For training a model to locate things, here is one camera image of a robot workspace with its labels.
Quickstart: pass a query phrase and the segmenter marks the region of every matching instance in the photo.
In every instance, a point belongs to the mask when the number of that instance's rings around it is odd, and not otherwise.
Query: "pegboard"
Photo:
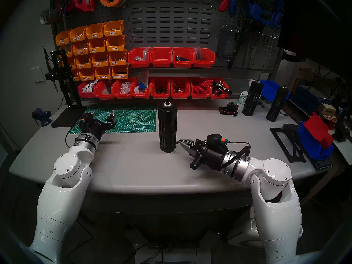
[[[218,11],[222,0],[126,0],[122,7],[105,7],[96,1],[94,12],[79,9],[66,14],[67,29],[111,20],[124,20],[126,48],[134,47],[204,47],[216,52],[219,33],[224,25],[237,25],[237,14],[231,18],[228,10]],[[275,0],[260,0],[259,4],[270,11]],[[62,24],[58,32],[64,30]],[[242,45],[233,68],[255,69],[270,72],[274,69],[279,52],[280,31],[265,27],[256,42]],[[226,54],[234,49],[234,35],[226,45]],[[228,62],[216,58],[213,69],[224,69]]]

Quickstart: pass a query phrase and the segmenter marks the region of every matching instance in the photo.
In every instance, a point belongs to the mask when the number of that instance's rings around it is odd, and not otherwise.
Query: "black cylinder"
[[[272,102],[269,112],[266,115],[267,120],[271,122],[276,121],[276,118],[279,115],[280,110],[282,109],[282,106],[285,103],[288,92],[289,90],[288,88],[285,87],[285,85],[278,88],[274,101]]]
[[[177,106],[168,100],[158,107],[160,148],[171,153],[176,148]]]
[[[252,81],[251,87],[249,88],[249,92],[247,95],[246,102],[243,106],[242,113],[246,116],[252,116],[256,106],[258,104],[258,100],[260,94],[262,93],[264,84],[260,81]]]

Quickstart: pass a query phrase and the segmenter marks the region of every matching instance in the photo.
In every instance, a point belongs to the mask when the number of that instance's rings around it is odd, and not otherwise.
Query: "gray table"
[[[248,117],[242,114],[242,105],[236,117],[220,115],[219,105],[224,106],[228,101],[178,101],[177,139],[204,140],[209,134],[219,133],[231,141],[250,142],[250,156],[262,160],[277,158],[288,163],[294,180],[317,173],[308,159],[307,163],[290,164],[269,130],[286,123],[295,124],[290,117],[279,116],[274,123],[267,121],[268,108],[260,106]],[[54,120],[62,111],[51,118]],[[40,128],[20,152],[10,172],[44,183],[51,176],[57,157],[68,151],[64,141],[68,130],[51,125]],[[73,145],[75,137],[67,137],[68,145]],[[228,144],[228,147],[239,151],[244,145]],[[192,170],[189,167],[192,160],[180,145],[174,152],[164,153],[159,147],[158,131],[104,134],[91,164],[93,176],[88,189],[116,194],[187,194],[247,188],[206,166]]]

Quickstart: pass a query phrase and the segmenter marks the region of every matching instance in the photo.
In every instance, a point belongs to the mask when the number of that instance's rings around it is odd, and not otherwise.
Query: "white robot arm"
[[[107,123],[94,119],[94,114],[83,115],[79,125],[82,133],[69,152],[56,160],[53,174],[39,196],[37,227],[30,250],[43,263],[61,263],[64,238],[78,217],[92,179],[89,165],[96,147],[104,132],[115,127],[114,111],[107,118]]]
[[[227,140],[212,134],[207,140],[180,140],[182,147],[194,157],[191,168],[205,164],[242,184],[249,185],[252,192],[254,214],[243,229],[249,229],[247,241],[253,247],[264,246],[267,263],[279,263],[296,255],[298,238],[303,233],[302,216],[298,195],[293,186],[289,166],[278,159],[258,160],[250,158],[250,147],[239,153],[229,151]],[[230,233],[235,239],[243,231]]]

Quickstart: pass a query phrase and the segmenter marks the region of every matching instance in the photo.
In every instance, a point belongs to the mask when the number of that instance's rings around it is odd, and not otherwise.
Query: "blue bin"
[[[260,82],[262,82],[264,84],[262,96],[264,96],[270,102],[274,101],[276,92],[277,92],[278,88],[280,87],[279,84],[277,84],[274,81],[270,81],[270,80],[261,80]]]
[[[328,149],[323,149],[319,142],[314,139],[313,135],[311,135],[310,132],[303,125],[304,123],[305,122],[301,122],[301,126],[298,129],[298,133],[300,135],[303,147],[307,150],[309,156],[313,160],[326,160],[330,157],[334,149],[333,144],[331,144]]]

